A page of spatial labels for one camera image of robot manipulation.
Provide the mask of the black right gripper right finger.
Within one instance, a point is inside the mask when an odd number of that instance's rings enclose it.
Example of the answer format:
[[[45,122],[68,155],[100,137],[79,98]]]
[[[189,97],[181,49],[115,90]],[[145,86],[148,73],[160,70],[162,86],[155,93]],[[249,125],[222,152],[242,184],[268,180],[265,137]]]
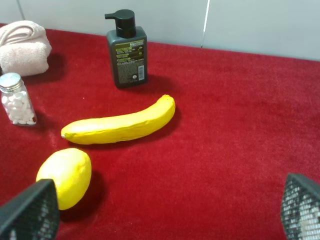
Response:
[[[281,201],[280,217],[288,240],[318,240],[320,238],[320,184],[302,174],[288,174]]]

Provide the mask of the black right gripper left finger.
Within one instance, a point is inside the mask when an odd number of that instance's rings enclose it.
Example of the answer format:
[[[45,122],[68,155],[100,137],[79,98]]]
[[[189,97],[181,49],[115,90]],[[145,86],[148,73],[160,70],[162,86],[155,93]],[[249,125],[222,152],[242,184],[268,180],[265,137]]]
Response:
[[[52,179],[41,179],[0,207],[2,240],[54,240],[60,224]]]

